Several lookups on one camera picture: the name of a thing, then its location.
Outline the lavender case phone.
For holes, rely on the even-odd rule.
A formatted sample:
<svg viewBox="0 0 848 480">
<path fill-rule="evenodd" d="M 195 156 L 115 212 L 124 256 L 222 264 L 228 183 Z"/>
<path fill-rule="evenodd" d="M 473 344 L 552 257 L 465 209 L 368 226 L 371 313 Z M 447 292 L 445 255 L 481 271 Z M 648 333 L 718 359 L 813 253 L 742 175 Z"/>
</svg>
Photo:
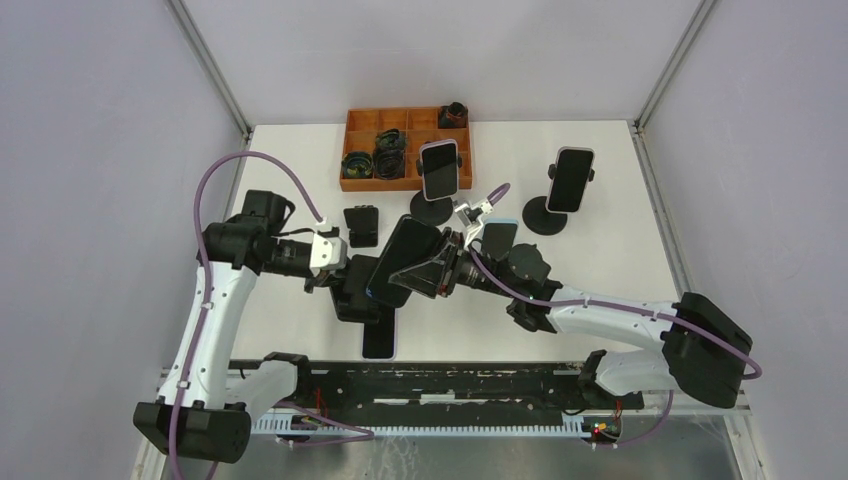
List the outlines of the lavender case phone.
<svg viewBox="0 0 848 480">
<path fill-rule="evenodd" d="M 363 327 L 361 355 L 369 361 L 392 360 L 396 354 L 396 310 L 380 310 L 376 323 Z"/>
</svg>

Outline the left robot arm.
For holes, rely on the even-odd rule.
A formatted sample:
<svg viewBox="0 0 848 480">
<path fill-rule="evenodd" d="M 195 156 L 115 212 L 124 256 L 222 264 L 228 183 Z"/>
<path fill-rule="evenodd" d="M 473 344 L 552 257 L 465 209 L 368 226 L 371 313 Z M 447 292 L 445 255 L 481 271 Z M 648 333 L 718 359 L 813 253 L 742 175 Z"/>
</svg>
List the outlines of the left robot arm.
<svg viewBox="0 0 848 480">
<path fill-rule="evenodd" d="M 137 404 L 133 424 L 162 454 L 232 464 L 244 454 L 255 421 L 283 400 L 306 405 L 314 381 L 306 357 L 273 353 L 236 380 L 230 360 L 247 300 L 263 273 L 319 283 L 345 268 L 339 229 L 321 220 L 308 242 L 286 240 L 294 205 L 251 190 L 239 214 L 202 232 L 195 296 L 171 370 L 156 400 Z"/>
</svg>

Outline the white pink case phone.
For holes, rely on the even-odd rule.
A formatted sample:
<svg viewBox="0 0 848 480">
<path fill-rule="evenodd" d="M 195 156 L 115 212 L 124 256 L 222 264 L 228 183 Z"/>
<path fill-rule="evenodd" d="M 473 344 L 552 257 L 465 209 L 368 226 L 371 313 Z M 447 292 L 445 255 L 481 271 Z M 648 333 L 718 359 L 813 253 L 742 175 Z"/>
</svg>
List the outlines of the white pink case phone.
<svg viewBox="0 0 848 480">
<path fill-rule="evenodd" d="M 422 145 L 419 163 L 422 192 L 427 201 L 446 199 L 459 191 L 459 149 L 454 139 Z"/>
</svg>

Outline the blue case phone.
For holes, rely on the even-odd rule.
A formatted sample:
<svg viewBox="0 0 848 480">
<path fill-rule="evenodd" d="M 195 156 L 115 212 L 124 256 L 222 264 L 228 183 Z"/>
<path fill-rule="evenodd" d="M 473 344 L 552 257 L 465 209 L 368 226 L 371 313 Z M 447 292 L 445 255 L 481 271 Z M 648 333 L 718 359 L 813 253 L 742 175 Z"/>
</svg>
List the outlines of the blue case phone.
<svg viewBox="0 0 848 480">
<path fill-rule="evenodd" d="M 502 261 L 508 255 L 518 231 L 518 222 L 514 219 L 492 219 L 483 224 L 481 252 L 495 261 Z"/>
</svg>

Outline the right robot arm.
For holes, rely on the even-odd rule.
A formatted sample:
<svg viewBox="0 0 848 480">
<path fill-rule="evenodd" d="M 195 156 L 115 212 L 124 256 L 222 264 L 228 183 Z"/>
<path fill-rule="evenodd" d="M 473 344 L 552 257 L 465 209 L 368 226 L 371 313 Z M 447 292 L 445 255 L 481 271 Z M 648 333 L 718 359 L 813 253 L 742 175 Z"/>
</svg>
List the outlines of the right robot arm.
<svg viewBox="0 0 848 480">
<path fill-rule="evenodd" d="M 708 406 L 730 409 L 743 382 L 762 366 L 752 338 L 708 297 L 686 292 L 672 302 L 637 302 L 593 294 L 550 279 L 534 244 L 467 242 L 451 229 L 396 232 L 380 254 L 370 295 L 446 297 L 458 285 L 510 299 L 506 311 L 530 332 L 580 334 L 629 345 L 627 352 L 590 353 L 578 375 L 580 400 L 602 408 L 615 397 L 681 391 Z"/>
</svg>

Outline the black case phone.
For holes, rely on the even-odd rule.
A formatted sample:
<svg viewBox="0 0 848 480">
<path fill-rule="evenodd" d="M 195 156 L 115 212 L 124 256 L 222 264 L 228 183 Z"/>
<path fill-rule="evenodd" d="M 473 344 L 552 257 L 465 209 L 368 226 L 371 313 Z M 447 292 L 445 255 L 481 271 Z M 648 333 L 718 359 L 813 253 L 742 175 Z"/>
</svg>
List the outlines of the black case phone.
<svg viewBox="0 0 848 480">
<path fill-rule="evenodd" d="M 387 307 L 403 307 L 412 291 L 391 283 L 390 276 L 425 260 L 440 238 L 441 232 L 437 227 L 425 224 L 410 214 L 402 215 L 366 283 L 368 298 Z"/>
</svg>

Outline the small black folding stand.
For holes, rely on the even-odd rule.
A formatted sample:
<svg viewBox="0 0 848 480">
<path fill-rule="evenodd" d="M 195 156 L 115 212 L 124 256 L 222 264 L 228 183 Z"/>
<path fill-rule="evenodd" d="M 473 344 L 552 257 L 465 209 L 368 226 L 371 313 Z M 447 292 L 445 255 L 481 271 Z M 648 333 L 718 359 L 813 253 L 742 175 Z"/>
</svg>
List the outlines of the small black folding stand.
<svg viewBox="0 0 848 480">
<path fill-rule="evenodd" d="M 379 243 L 379 209 L 358 205 L 343 210 L 351 248 L 374 248 Z"/>
</svg>

